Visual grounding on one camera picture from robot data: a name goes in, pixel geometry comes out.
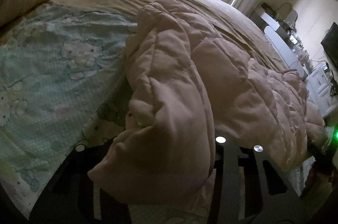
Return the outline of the pink quilted jacket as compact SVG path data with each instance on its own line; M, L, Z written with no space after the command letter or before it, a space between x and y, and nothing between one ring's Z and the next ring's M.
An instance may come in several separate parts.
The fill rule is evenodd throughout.
M296 71L261 64L241 42L269 42L231 6L225 33L175 0L144 5L126 40L133 95L126 129L88 172L130 204L192 208L211 197L215 136L263 147L284 171L327 141L324 120Z

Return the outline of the green cartoon print blanket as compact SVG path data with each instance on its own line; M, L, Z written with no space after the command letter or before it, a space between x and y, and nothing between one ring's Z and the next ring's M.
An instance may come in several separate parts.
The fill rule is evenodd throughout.
M2 37L1 186L28 218L72 152L125 129L125 40L135 18L45 4Z

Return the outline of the white drawer dresser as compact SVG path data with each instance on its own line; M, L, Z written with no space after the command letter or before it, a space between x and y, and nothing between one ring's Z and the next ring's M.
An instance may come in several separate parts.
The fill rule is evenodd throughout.
M323 118L337 110L337 95L334 95L331 70L327 64L318 66L306 79L309 99L315 103Z

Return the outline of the white low cabinet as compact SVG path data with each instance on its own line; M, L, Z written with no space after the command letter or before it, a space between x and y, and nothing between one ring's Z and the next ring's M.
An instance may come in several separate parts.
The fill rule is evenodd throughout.
M290 70L297 70L301 79L304 80L307 77L305 69L299 62L297 56L279 34L282 30L280 24L268 15L261 7L256 7L249 18L256 24L257 27L259 27L261 31L263 31L279 56L283 59L286 66Z

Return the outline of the black television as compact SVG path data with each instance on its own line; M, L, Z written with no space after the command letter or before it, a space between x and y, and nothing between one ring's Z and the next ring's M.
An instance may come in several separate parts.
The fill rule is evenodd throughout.
M333 22L321 41L321 45L334 66L338 67L338 25Z

